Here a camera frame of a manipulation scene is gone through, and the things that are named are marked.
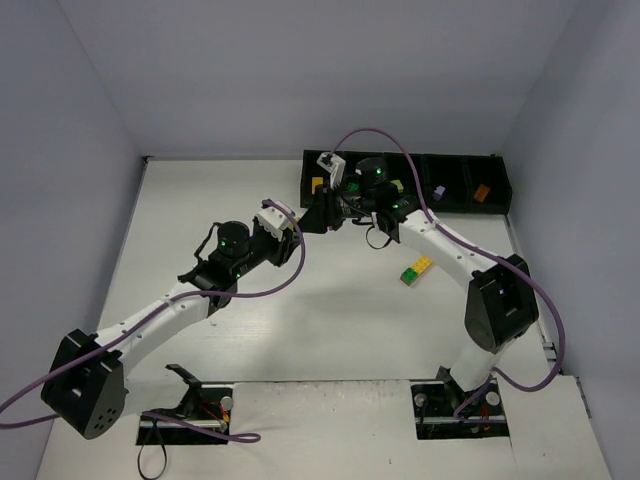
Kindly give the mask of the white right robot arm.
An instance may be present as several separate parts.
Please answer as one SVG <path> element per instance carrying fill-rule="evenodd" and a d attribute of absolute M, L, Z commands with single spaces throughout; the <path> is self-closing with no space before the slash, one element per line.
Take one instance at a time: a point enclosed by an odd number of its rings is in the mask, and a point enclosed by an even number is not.
<path fill-rule="evenodd" d="M 355 172 L 330 152 L 316 160 L 328 177 L 314 190 L 300 220 L 305 233 L 324 234 L 345 220 L 370 219 L 390 240 L 429 257 L 466 291 L 464 347 L 445 376 L 461 392 L 480 388 L 504 351 L 538 320 L 529 269 L 519 256 L 486 258 L 473 244 L 424 211 L 419 199 L 392 182 L 382 157 L 361 160 Z"/>

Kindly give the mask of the purple lego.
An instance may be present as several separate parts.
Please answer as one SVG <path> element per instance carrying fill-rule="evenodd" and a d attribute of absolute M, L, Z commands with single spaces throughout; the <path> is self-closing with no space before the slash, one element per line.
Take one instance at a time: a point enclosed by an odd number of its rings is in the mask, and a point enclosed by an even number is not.
<path fill-rule="evenodd" d="M 435 201 L 440 201 L 446 192 L 446 188 L 442 185 L 437 186 L 433 191 L 433 199 Z"/>

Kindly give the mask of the yellow curved lego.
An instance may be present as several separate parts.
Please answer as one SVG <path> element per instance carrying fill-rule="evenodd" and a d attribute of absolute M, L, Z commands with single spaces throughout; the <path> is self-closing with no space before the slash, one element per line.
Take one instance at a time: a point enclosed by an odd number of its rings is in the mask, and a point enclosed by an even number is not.
<path fill-rule="evenodd" d="M 319 176 L 314 176 L 311 179 L 311 194 L 314 195 L 318 188 L 321 188 L 324 183 L 324 179 Z"/>

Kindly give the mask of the lime lego brick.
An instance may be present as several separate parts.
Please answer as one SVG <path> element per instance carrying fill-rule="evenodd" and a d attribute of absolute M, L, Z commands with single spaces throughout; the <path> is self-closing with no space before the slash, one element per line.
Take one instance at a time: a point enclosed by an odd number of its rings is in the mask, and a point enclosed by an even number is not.
<path fill-rule="evenodd" d="M 403 186 L 403 184 L 402 184 L 402 182 L 401 182 L 400 180 L 392 180 L 392 181 L 391 181 L 391 183 L 392 183 L 392 184 L 394 184 L 394 185 L 396 186 L 396 188 L 397 188 L 397 190 L 398 190 L 398 192 L 399 192 L 400 194 L 402 194 L 402 193 L 403 193 L 403 191 L 404 191 L 404 186 Z"/>

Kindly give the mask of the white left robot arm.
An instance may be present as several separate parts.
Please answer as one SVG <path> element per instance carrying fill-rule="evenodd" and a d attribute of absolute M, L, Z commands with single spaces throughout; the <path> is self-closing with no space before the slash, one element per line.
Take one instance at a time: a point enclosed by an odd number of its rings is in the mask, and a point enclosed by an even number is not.
<path fill-rule="evenodd" d="M 255 217 L 253 224 L 215 223 L 216 248 L 160 299 L 118 324 L 93 334 L 79 329 L 61 341 L 41 398 L 83 438 L 95 439 L 117 420 L 168 408 L 180 396 L 162 385 L 137 386 L 130 375 L 157 348 L 187 327 L 241 297 L 238 282 L 264 262 L 284 265 L 304 247 L 299 227 Z"/>

